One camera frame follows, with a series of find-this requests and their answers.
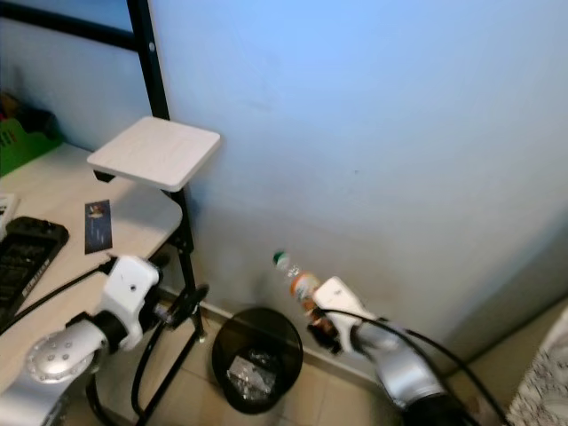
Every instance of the card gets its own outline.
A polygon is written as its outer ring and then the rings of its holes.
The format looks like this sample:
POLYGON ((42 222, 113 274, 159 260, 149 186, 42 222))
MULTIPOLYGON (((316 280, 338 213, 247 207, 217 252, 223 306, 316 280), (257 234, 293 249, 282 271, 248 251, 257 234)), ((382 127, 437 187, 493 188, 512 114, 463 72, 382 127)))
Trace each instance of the card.
POLYGON ((85 255, 113 247, 110 201, 85 204, 85 255))

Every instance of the light blue wall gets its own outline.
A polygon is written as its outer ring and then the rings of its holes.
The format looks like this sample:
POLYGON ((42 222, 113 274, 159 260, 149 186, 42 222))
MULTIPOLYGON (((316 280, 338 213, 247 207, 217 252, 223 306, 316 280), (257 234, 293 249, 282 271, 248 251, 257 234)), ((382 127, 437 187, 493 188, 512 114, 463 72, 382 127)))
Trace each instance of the light blue wall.
MULTIPOLYGON (((271 272, 285 247, 371 310, 445 339, 563 225, 564 0, 153 10, 172 119, 224 137, 193 183, 212 303, 269 304, 303 327, 271 272)), ((478 319, 461 352, 564 291, 564 264, 525 282, 527 297, 508 290, 513 303, 478 319)))

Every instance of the white wall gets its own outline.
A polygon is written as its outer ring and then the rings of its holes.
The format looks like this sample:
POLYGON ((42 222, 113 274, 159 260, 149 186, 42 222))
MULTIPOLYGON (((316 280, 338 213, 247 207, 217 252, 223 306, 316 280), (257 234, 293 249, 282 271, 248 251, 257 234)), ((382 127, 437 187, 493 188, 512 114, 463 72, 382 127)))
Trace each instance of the white wall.
MULTIPOLYGON (((126 0, 17 3, 130 30, 126 0)), ((90 150, 151 114, 136 52, 7 19, 0 19, 0 88, 52 111, 68 141, 90 150)))
MULTIPOLYGON (((449 338, 564 225, 565 1, 170 0, 153 13, 172 119, 224 136, 193 183, 213 304, 269 304, 303 327, 271 270, 286 248, 371 310, 449 338)), ((564 291, 563 259, 528 297, 509 289, 461 352, 564 291)))

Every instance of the plastic bottle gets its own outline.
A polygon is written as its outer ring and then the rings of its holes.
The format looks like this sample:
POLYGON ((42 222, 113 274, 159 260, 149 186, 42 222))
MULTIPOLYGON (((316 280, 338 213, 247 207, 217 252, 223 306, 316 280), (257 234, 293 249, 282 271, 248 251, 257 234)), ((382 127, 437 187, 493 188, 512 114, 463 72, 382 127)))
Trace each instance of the plastic bottle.
POLYGON ((313 273, 304 271, 297 264, 293 264, 285 251, 276 252, 272 260, 276 269, 285 275, 285 283, 289 286, 290 293, 302 305, 306 316, 310 318, 311 324, 308 330, 320 345, 330 349, 333 353, 338 353, 341 350, 339 334, 333 322, 318 310, 318 305, 313 301, 313 293, 321 285, 320 280, 313 273))

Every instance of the desk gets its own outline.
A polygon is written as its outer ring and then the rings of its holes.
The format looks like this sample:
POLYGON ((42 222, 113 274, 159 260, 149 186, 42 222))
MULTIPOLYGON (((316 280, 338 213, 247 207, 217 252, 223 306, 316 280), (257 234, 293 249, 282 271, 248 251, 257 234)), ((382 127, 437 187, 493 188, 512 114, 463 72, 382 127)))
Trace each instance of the desk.
MULTIPOLYGON (((31 216, 64 225, 67 245, 55 257, 24 303, 24 307, 75 276, 103 262, 105 252, 84 254, 84 204, 110 200, 113 248, 109 252, 151 256, 178 228, 181 208, 157 189, 116 177, 97 181, 87 164, 89 153, 63 145, 0 179, 0 190, 16 193, 17 216, 31 216)), ((105 276, 96 274, 29 314, 0 338, 0 391, 22 367, 33 342, 62 329, 77 313, 99 302, 105 276)))

